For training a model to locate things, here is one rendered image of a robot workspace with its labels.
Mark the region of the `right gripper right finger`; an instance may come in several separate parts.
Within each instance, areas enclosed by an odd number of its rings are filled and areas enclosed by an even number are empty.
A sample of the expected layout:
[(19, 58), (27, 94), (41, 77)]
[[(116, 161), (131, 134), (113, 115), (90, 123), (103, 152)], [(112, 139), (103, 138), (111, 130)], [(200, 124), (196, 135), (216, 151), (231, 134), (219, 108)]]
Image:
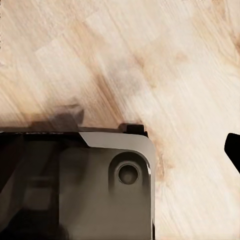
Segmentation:
[(229, 133), (225, 141), (224, 151), (240, 173), (240, 135)]

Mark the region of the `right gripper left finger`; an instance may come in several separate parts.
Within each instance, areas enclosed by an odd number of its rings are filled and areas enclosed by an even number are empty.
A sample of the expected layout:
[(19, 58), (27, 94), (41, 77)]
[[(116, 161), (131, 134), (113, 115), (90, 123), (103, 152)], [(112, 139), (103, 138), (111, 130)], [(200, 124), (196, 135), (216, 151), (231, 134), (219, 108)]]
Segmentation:
[(0, 138), (0, 193), (26, 152), (21, 133)]

